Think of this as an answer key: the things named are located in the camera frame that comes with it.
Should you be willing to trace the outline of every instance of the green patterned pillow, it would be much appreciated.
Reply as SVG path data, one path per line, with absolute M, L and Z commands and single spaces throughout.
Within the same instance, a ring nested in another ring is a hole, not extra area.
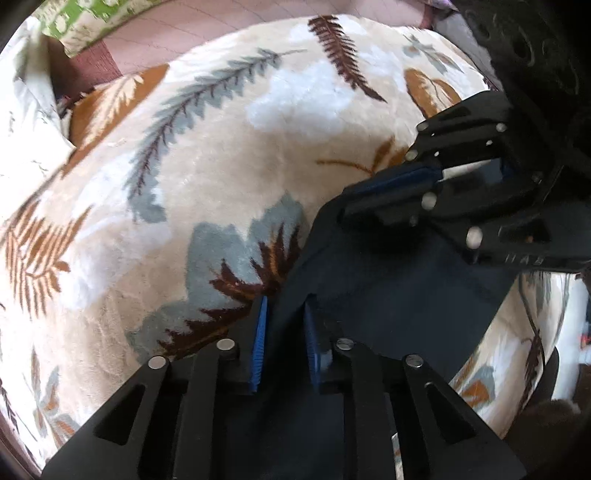
M 33 16 L 43 33 L 57 38 L 69 57 L 92 45 L 133 16 L 164 0 L 45 0 Z

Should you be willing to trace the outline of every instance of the blanket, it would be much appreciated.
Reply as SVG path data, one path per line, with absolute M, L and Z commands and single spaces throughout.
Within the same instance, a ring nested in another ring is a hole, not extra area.
M 0 245 L 0 404 L 34 461 L 150 356 L 190 355 L 278 292 L 324 203 L 486 89 L 438 34 L 340 15 L 249 27 L 85 97 L 75 152 Z M 452 381 L 499 435 L 569 281 L 519 276 Z

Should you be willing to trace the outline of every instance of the metal pin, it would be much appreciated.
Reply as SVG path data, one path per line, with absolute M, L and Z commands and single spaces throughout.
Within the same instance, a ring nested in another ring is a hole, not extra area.
M 160 355 L 153 356 L 150 360 L 148 360 L 148 366 L 152 370 L 160 370 L 164 365 L 166 365 L 166 359 Z
M 425 195 L 423 195 L 423 199 L 421 200 L 421 207 L 423 207 L 424 210 L 430 212 L 435 208 L 436 203 L 437 195 L 435 195 L 433 192 L 427 192 Z
M 416 150 L 409 150 L 409 151 L 407 151 L 406 155 L 404 156 L 404 159 L 408 160 L 408 161 L 413 161 L 417 157 L 418 157 L 418 152 Z
M 339 338 L 336 341 L 336 347 L 344 352 L 351 350 L 354 344 L 354 341 L 350 338 Z
M 406 359 L 406 363 L 409 367 L 421 368 L 424 362 L 418 355 L 409 355 Z
M 218 340 L 216 343 L 217 349 L 221 350 L 222 352 L 229 352 L 235 346 L 236 346 L 236 342 L 234 340 L 232 340 L 231 338 L 222 338 L 221 340 Z
M 468 234 L 466 235 L 466 245 L 468 248 L 472 250 L 476 250 L 480 248 L 482 244 L 483 233 L 482 229 L 478 226 L 471 226 L 468 229 Z

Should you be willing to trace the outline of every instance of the pink floor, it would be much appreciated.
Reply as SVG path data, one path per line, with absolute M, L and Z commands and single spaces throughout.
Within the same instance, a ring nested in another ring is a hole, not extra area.
M 319 14 L 350 14 L 393 27 L 428 27 L 431 21 L 431 8 L 418 0 L 170 0 L 114 31 L 104 44 L 121 73 L 130 73 L 250 25 Z

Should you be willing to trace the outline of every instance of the blue bristle pad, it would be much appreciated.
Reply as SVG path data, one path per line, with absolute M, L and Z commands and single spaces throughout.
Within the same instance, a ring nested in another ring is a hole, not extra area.
M 261 383 L 262 364 L 265 358 L 265 332 L 267 331 L 267 297 L 262 298 L 261 310 L 259 311 L 259 319 L 256 323 L 256 335 L 252 344 L 251 357 L 251 392 L 256 392 L 256 389 Z
M 306 336 L 306 350 L 308 352 L 308 368 L 310 370 L 310 381 L 315 389 L 320 385 L 320 351 L 316 336 L 316 326 L 312 319 L 310 306 L 304 305 L 304 334 Z

